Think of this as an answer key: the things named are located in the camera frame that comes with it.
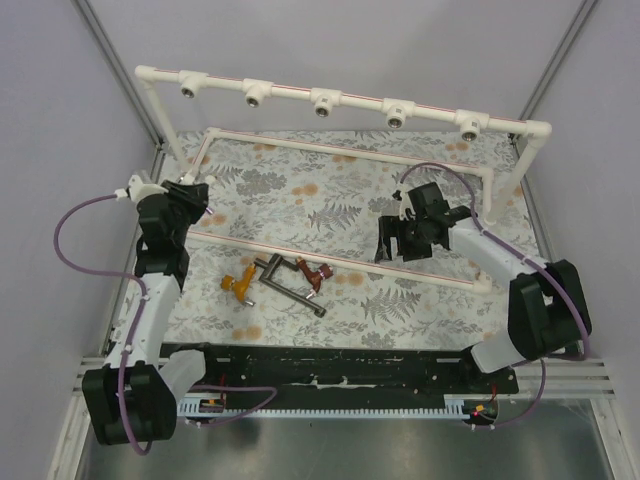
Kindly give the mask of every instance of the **leaf pattern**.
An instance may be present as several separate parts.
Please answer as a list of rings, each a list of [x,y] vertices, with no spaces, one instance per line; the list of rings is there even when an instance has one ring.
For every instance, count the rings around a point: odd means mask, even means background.
[[[367,298],[366,302],[361,302],[364,309],[364,318],[371,315],[371,320],[375,323],[376,316],[391,323],[389,317],[404,322],[407,317],[416,311],[416,304],[420,301],[420,293],[408,292],[406,290],[394,290],[388,288],[385,292],[380,290],[373,298]]]
[[[473,144],[458,133],[276,132],[270,136],[318,142],[425,159],[487,165],[496,172],[496,189],[513,167],[506,136],[482,134]],[[187,157],[194,157],[201,132],[179,135]],[[405,168],[351,157],[216,140],[202,173],[216,175],[209,191],[216,216],[194,229],[255,239],[264,243],[370,261],[375,252],[377,217],[394,214],[391,194]],[[161,179],[175,180],[180,169],[169,153]],[[479,180],[466,176],[480,191]],[[468,203],[455,179],[434,169],[420,169],[407,183],[436,181],[452,206]],[[537,253],[521,192],[516,194],[496,234],[529,254]],[[327,308],[316,318],[305,307],[254,281],[248,296],[253,308],[240,305],[220,289],[224,275],[241,277],[255,252],[187,241],[189,275],[171,313],[167,341],[243,343],[316,347],[461,349],[506,325],[507,297],[496,287],[479,296],[446,287],[379,274],[334,268],[314,301]],[[436,275],[473,279],[477,268],[442,248],[430,259],[392,266]],[[279,282],[308,291],[299,273],[278,272]],[[135,311],[137,286],[128,287],[113,338],[124,334],[124,318]]]
[[[229,165],[216,165],[215,168],[207,173],[210,173],[211,175],[216,177],[216,180],[220,182],[221,185],[227,186],[231,185],[236,177],[242,173],[242,169]]]
[[[333,203],[325,205],[324,208],[318,212],[314,211],[309,215],[311,220],[311,226],[315,224],[320,231],[320,227],[326,227],[332,232],[333,227],[339,227],[346,230],[351,226],[351,223],[355,221],[355,217],[362,211],[359,207],[352,207],[350,205],[336,205]]]
[[[274,172],[260,173],[251,169],[242,173],[243,183],[238,183],[236,191],[245,197],[253,197],[258,193],[269,193],[272,190],[281,190],[287,184],[284,175]]]
[[[231,224],[231,227],[229,228],[229,235],[235,238],[253,240],[254,238],[258,238],[258,234],[263,227],[264,224],[260,220],[253,219],[252,221],[247,222],[244,215],[240,215]]]

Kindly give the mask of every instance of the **white cable tray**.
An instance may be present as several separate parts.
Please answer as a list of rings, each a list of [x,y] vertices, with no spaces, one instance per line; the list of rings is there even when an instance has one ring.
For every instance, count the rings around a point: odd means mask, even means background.
[[[179,417],[213,418],[231,417],[243,410],[229,409],[221,414],[198,412],[201,398],[183,398],[178,404]],[[263,409],[247,416],[247,418],[364,418],[364,419],[429,419],[429,420],[466,420],[469,415],[462,413],[464,400],[445,399],[445,408],[398,408],[398,409],[345,409],[345,410],[289,410]]]

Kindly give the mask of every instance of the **metal floor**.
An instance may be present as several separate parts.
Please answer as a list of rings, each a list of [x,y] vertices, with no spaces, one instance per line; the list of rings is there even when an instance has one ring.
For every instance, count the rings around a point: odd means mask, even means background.
[[[507,419],[526,402],[501,402]],[[590,403],[545,402],[524,423],[471,432],[425,420],[247,419],[180,425],[147,457],[91,439],[77,480],[613,479]]]

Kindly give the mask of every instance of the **white connector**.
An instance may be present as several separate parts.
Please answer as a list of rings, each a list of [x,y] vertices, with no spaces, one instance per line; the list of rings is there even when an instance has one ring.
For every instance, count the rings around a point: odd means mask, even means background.
[[[258,108],[265,97],[271,96],[272,87],[273,82],[245,78],[242,81],[242,91],[245,93],[244,98],[247,101],[247,105],[252,108]]]
[[[319,117],[328,117],[334,106],[340,105],[341,90],[312,88],[310,100],[315,104],[315,112]]]
[[[204,87],[207,81],[207,74],[202,72],[192,72],[190,70],[180,70],[178,73],[180,82],[180,92],[185,98],[195,98],[200,88]]]
[[[535,148],[542,148],[551,136],[551,124],[537,120],[527,120],[527,131],[523,135]]]
[[[398,217],[400,220],[411,220],[416,218],[416,212],[413,210],[411,199],[409,198],[409,186],[406,183],[402,183],[398,186],[400,192],[400,206],[398,207]]]
[[[402,128],[406,119],[413,116],[415,108],[416,102],[385,98],[380,111],[387,114],[387,125],[390,128]]]
[[[153,183],[146,172],[134,173],[129,179],[129,198],[133,203],[138,203],[150,195],[167,193],[167,189],[157,183]]]
[[[486,129],[489,124],[489,114],[473,112],[471,110],[456,110],[453,123],[460,127],[462,139],[473,142],[480,134],[481,129]]]
[[[155,82],[156,69],[153,67],[147,67],[146,65],[138,65],[134,70],[136,77],[142,81],[143,84]]]

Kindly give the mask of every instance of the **cable tie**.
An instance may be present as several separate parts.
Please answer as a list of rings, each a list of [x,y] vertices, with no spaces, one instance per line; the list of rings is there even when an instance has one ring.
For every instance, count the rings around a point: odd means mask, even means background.
[[[529,255],[522,255],[520,258],[520,265],[526,265],[527,260],[531,260],[531,257]]]

